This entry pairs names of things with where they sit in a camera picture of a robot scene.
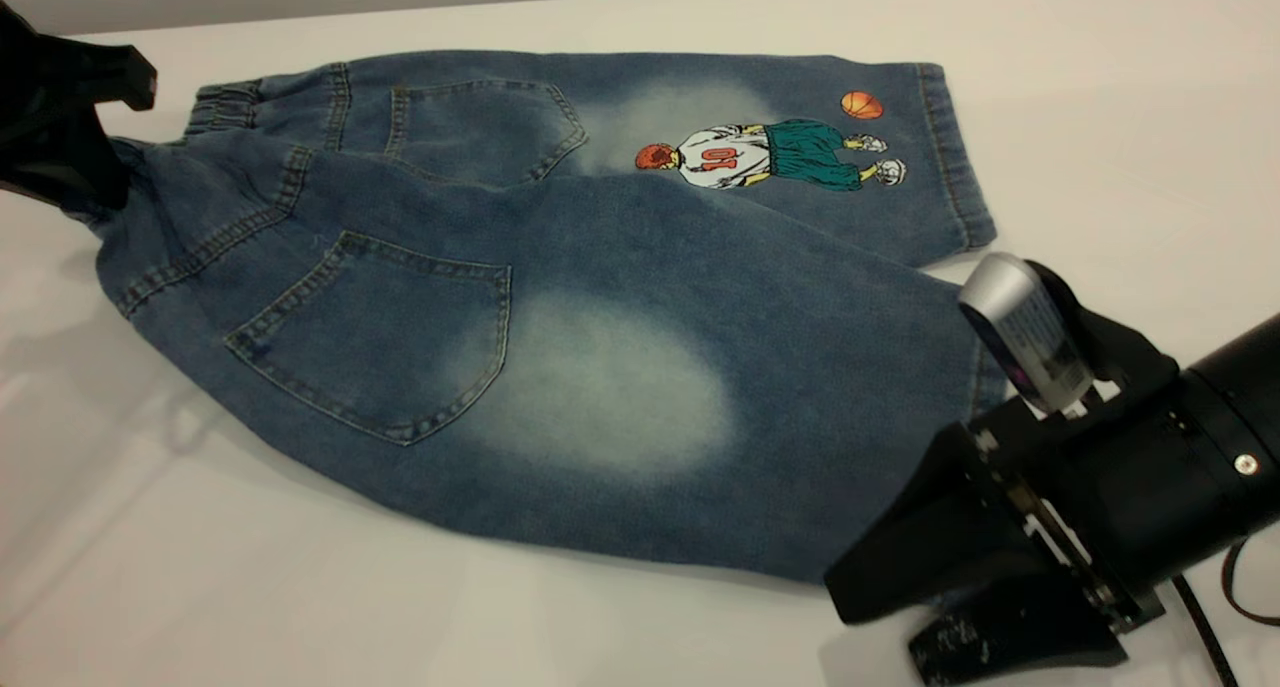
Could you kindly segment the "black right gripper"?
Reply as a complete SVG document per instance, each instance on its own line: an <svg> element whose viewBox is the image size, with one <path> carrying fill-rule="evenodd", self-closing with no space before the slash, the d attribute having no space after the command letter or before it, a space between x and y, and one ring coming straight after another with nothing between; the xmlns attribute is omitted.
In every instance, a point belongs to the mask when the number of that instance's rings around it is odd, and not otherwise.
<svg viewBox="0 0 1280 687"><path fill-rule="evenodd" d="M826 572L846 626L982 588L909 640L927 686L1120 665L1112 631L1164 614L1156 586L1253 532L1249 372L1179 374L1076 420L1011 399L970 429L941 429Z"/></svg>

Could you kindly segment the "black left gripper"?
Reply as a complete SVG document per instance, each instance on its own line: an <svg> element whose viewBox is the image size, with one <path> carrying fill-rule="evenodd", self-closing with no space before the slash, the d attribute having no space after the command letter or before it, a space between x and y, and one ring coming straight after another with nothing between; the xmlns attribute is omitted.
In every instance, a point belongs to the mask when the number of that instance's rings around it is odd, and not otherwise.
<svg viewBox="0 0 1280 687"><path fill-rule="evenodd" d="M156 68L132 45L41 35L8 3L1 13L3 189L55 207L124 209L131 171L90 125L97 104L155 107Z"/></svg>

